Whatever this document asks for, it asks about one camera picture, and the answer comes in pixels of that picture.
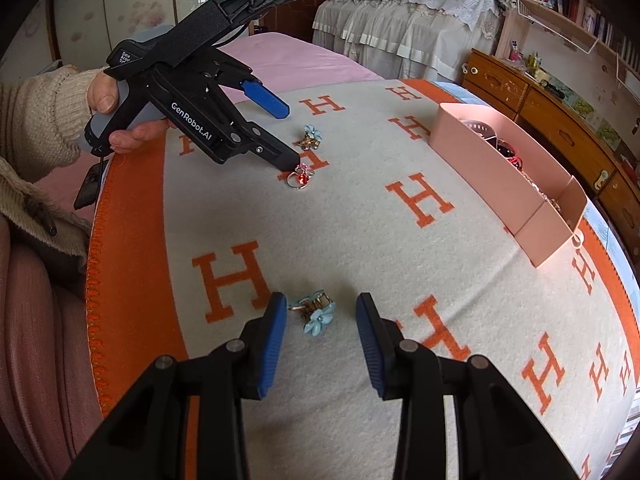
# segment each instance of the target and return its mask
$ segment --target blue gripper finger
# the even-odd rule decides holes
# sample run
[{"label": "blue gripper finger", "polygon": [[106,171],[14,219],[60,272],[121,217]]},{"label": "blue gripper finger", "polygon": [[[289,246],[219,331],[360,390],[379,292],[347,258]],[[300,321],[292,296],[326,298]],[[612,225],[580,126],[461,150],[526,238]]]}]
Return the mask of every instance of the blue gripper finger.
[{"label": "blue gripper finger", "polygon": [[244,95],[276,119],[284,119],[289,116],[289,105],[260,83],[244,81],[241,86]]}]

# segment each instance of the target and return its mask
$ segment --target hair clip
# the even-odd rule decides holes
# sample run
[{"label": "hair clip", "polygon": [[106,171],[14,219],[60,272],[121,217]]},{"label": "hair clip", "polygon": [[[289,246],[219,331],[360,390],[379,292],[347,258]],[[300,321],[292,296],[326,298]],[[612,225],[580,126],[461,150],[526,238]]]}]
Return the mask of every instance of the hair clip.
[{"label": "hair clip", "polygon": [[299,310],[305,321],[304,332],[317,336],[322,329],[332,322],[336,309],[335,301],[327,296],[324,290],[318,290],[311,296],[289,305],[289,310]]},{"label": "hair clip", "polygon": [[289,173],[287,186],[292,189],[303,189],[315,174],[316,172],[314,170],[301,162],[296,166],[295,170]]},{"label": "hair clip", "polygon": [[305,138],[302,139],[298,145],[304,152],[308,152],[309,150],[317,150],[320,147],[320,142],[322,141],[322,135],[319,130],[316,130],[316,127],[312,124],[307,124],[305,126]]}]

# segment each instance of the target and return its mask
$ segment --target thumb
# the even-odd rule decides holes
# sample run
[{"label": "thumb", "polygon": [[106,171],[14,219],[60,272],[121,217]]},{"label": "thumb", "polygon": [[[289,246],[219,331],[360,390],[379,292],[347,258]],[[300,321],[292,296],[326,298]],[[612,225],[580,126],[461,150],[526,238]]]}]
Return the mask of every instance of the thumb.
[{"label": "thumb", "polygon": [[104,72],[98,72],[98,75],[89,85],[86,97],[91,110],[102,114],[113,112],[118,105],[118,85],[116,80]]}]

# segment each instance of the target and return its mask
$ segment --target finger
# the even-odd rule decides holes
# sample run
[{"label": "finger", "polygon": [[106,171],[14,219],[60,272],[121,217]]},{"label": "finger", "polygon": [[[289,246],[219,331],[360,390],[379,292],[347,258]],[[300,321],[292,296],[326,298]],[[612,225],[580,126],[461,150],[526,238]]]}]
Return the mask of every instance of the finger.
[{"label": "finger", "polygon": [[135,150],[142,146],[142,140],[136,140],[131,135],[131,132],[127,130],[116,130],[109,136],[109,143],[111,149],[116,152],[117,150]]},{"label": "finger", "polygon": [[113,152],[119,155],[127,155],[127,153],[131,153],[133,150],[125,150],[124,148],[114,148],[112,147]]},{"label": "finger", "polygon": [[131,137],[135,140],[147,142],[149,140],[158,139],[164,136],[169,129],[168,119],[160,119],[158,121],[146,121],[134,127],[131,131]]},{"label": "finger", "polygon": [[98,75],[89,85],[86,100],[91,110],[96,110],[102,114],[113,112],[118,104],[118,84],[116,80],[104,72],[98,72]]}]

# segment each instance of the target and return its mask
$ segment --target orange border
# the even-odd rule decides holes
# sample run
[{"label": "orange border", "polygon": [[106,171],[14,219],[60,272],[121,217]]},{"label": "orange border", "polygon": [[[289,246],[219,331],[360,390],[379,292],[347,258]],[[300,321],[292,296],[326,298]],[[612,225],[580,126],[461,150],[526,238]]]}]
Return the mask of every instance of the orange border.
[{"label": "orange border", "polygon": [[460,100],[456,99],[446,90],[443,90],[437,85],[434,85],[430,81],[425,79],[402,79],[401,82],[407,86],[410,86],[414,90],[417,90],[422,95],[428,97],[437,104],[442,103],[459,103]]},{"label": "orange border", "polygon": [[[96,209],[86,319],[95,387],[105,416],[156,357],[188,358],[164,243],[163,173],[164,139],[130,155],[115,155]],[[134,217],[125,211],[135,211]],[[135,250],[124,257],[123,247]],[[109,272],[100,271],[103,262]],[[123,338],[130,344],[122,344]]]},{"label": "orange border", "polygon": [[634,384],[638,384],[638,377],[640,376],[640,332],[631,301],[622,284],[622,280],[620,280],[616,267],[609,257],[609,253],[607,253],[593,227],[584,218],[580,221],[580,230],[584,234],[583,246],[593,260],[598,275],[609,292],[609,297],[620,318],[622,330],[625,332],[626,342],[631,353],[631,361],[634,365],[636,377]]}]

